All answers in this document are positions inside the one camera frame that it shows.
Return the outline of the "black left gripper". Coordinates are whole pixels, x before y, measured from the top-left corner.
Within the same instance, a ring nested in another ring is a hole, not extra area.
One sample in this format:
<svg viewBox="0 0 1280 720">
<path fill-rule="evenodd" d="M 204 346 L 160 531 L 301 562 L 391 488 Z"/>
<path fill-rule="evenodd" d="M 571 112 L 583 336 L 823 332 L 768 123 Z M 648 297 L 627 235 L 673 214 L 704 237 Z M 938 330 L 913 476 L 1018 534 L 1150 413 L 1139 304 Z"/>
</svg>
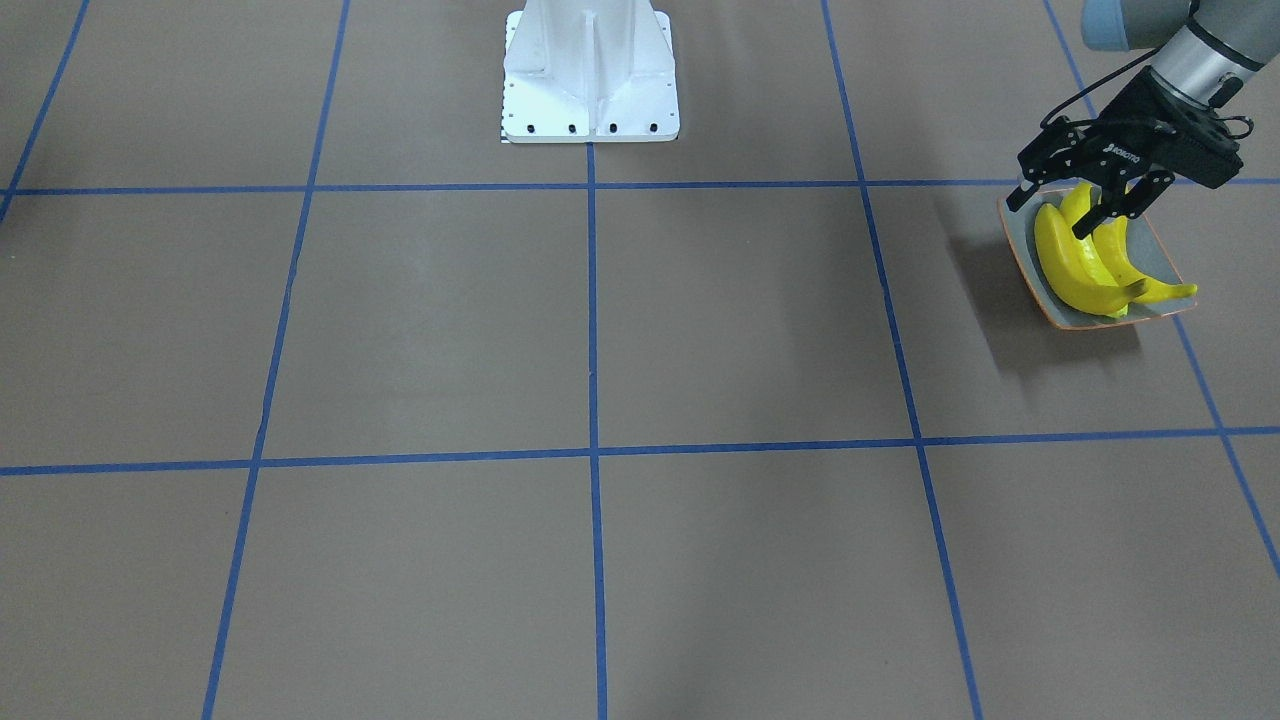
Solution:
<svg viewBox="0 0 1280 720">
<path fill-rule="evenodd" d="M 1156 168 L 1098 170 L 1089 146 L 1130 164 Z M 1112 219 L 1140 217 L 1176 176 L 1217 188 L 1243 168 L 1240 142 L 1216 109 L 1185 99 L 1144 68 L 1101 111 L 1098 119 L 1052 117 L 1018 154 L 1019 186 L 1005 199 L 1009 211 L 1021 210 L 1042 188 L 1057 181 L 1087 181 L 1096 202 L 1071 232 L 1079 240 Z"/>
</svg>

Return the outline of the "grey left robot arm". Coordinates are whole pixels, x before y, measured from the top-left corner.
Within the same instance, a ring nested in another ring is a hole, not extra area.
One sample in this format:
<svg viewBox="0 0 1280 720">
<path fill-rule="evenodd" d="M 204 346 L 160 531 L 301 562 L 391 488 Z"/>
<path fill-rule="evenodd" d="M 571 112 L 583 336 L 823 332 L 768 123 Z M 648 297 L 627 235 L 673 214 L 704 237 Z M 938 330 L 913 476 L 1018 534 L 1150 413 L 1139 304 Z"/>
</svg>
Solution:
<svg viewBox="0 0 1280 720">
<path fill-rule="evenodd" d="M 1221 110 L 1277 55 L 1275 1 L 1088 1 L 1084 45 L 1135 53 L 1126 85 L 1091 119 L 1056 106 L 1018 154 L 1020 210 L 1057 181 L 1082 179 L 1098 202 L 1074 222 L 1085 237 L 1120 217 L 1140 217 L 1178 178 L 1216 190 L 1242 167 L 1242 136 Z"/>
</svg>

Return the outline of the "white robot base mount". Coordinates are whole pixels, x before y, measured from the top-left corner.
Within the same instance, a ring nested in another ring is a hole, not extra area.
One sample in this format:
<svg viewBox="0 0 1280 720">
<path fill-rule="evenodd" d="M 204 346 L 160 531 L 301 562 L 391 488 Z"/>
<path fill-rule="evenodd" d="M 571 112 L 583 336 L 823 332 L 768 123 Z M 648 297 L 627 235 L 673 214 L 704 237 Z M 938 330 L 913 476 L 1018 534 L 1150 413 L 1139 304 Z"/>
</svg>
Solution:
<svg viewBox="0 0 1280 720">
<path fill-rule="evenodd" d="M 527 1 L 504 22 L 500 140 L 662 143 L 681 132 L 673 27 L 649 1 Z"/>
</svg>

